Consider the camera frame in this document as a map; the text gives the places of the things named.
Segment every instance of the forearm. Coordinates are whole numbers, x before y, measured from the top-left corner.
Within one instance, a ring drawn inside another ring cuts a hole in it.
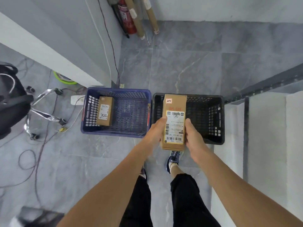
[[[144,141],[103,180],[94,186],[63,218],[59,227],[119,226],[140,170],[147,159]]]
[[[249,185],[213,152],[204,151],[199,166],[236,226],[303,226],[272,199]]]

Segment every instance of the person's right hand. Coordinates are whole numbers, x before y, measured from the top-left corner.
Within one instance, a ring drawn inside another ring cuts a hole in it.
[[[190,151],[192,159],[198,163],[202,158],[205,151],[209,148],[203,141],[202,135],[195,129],[189,118],[185,120],[185,144]]]

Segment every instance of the barcode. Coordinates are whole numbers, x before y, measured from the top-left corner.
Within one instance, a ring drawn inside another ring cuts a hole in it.
[[[166,124],[166,127],[165,127],[165,134],[166,134],[166,135],[169,134],[169,124]]]
[[[182,141],[182,138],[178,137],[166,137],[167,140],[176,140],[176,141]]]

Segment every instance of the cardboard tube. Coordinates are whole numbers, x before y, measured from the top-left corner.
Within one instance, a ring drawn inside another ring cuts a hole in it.
[[[138,36],[142,40],[145,39],[144,30],[143,30],[141,21],[138,19],[138,15],[137,15],[137,13],[135,11],[135,6],[134,6],[133,0],[125,0],[125,2],[126,2],[128,10],[129,10],[129,13],[131,14],[131,17],[132,17],[132,19],[134,21],[134,25],[137,28]]]
[[[154,29],[154,34],[158,34],[159,33],[159,27],[158,27],[158,24],[157,24],[157,19],[154,15],[154,11],[152,10],[152,5],[151,5],[149,0],[143,0],[143,3],[144,3],[144,6],[145,6],[145,9],[146,9],[146,13],[149,17],[149,21],[151,23],[151,26]]]

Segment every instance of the plastic crate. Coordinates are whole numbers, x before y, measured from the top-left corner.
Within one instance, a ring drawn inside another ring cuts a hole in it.
[[[155,93],[151,123],[162,117],[164,93]],[[213,95],[187,95],[186,118],[202,135],[207,144],[222,145],[225,141],[224,99]]]
[[[96,124],[100,96],[115,99],[112,126]],[[84,101],[81,131],[84,134],[143,138],[150,127],[152,95],[145,89],[89,87]]]

